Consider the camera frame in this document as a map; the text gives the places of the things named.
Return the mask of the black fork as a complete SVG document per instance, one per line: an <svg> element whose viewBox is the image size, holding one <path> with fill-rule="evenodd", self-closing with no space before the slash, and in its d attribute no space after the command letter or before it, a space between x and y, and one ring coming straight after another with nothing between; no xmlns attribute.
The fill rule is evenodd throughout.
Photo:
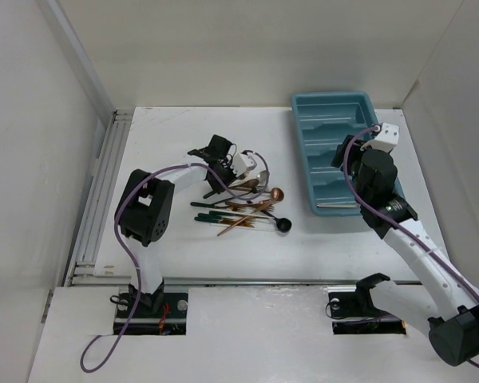
<svg viewBox="0 0 479 383"><path fill-rule="evenodd" d="M222 191L210 191L208 193L208 196L204 197L204 199L209 199L213 195L224 195L227 196L229 199L256 199L268 194L269 191L270 189L267 185L237 185L235 188L226 188Z"/></svg>

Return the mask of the copper fork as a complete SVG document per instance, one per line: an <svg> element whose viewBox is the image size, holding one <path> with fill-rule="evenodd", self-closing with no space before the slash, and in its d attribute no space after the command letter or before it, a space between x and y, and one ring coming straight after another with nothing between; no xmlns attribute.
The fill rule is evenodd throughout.
<svg viewBox="0 0 479 383"><path fill-rule="evenodd" d="M232 203L226 202L226 207L233 211L238 211L244 216L254 216L261 211L269 211L276 202L274 200L266 200L260 203Z"/></svg>

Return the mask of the copper spoon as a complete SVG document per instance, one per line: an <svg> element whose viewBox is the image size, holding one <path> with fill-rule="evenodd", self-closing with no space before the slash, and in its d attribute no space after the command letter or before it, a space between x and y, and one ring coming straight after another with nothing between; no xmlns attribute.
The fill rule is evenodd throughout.
<svg viewBox="0 0 479 383"><path fill-rule="evenodd" d="M280 188L272 188L270 191L270 198L262 200L257 203L233 203L226 202L226 205L229 207L262 207L264 205L270 206L272 204L283 201L284 193Z"/></svg>

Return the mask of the silver spoon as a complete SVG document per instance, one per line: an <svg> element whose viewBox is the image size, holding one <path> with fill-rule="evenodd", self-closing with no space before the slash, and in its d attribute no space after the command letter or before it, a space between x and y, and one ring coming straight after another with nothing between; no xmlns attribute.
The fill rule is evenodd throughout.
<svg viewBox="0 0 479 383"><path fill-rule="evenodd" d="M262 170L257 176L253 179L246 180L239 184L234 184L230 186L232 190L253 190L255 191L257 187L265 185L267 181L268 172L267 170Z"/></svg>

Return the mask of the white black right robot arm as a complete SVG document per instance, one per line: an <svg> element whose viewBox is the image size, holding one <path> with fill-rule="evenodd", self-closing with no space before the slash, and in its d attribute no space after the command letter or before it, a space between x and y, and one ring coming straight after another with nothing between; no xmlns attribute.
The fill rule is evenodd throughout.
<svg viewBox="0 0 479 383"><path fill-rule="evenodd" d="M436 247L417 212L394 190L398 169L388 151L359 134L347 136L331 164L342 170L366 224L404 260L425 288L410 294L390 277L357 281L355 308L365 316L388 313L423 333L448 365L479 369L479 289Z"/></svg>

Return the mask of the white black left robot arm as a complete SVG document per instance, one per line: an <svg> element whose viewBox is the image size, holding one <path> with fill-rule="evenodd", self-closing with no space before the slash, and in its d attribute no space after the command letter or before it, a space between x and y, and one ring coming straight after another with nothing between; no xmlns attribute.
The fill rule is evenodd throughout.
<svg viewBox="0 0 479 383"><path fill-rule="evenodd" d="M114 234L133 264L129 284L131 310L154 316L163 305L164 280L157 261L142 261L128 241L148 247L168 228L173 197L200 182L223 192L237 178L232 170L234 144L214 135L207 146L190 150L179 162L154 172L136 169L129 175L114 214Z"/></svg>

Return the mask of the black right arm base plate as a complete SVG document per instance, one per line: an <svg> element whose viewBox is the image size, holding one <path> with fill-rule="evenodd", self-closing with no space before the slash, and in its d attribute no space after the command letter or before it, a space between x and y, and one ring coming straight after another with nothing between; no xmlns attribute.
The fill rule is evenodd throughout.
<svg viewBox="0 0 479 383"><path fill-rule="evenodd" d="M386 311L364 307L356 293L330 292L326 305L333 335L406 335L406 324Z"/></svg>

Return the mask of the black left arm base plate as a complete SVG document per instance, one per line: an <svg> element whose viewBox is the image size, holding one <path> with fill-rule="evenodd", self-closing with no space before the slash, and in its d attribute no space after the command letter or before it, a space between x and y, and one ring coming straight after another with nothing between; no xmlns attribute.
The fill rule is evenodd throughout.
<svg viewBox="0 0 479 383"><path fill-rule="evenodd" d="M124 335L179 336L187 331L188 292L156 293L153 306L139 302ZM120 292L109 301L116 306L113 334L118 335L133 308L135 295Z"/></svg>

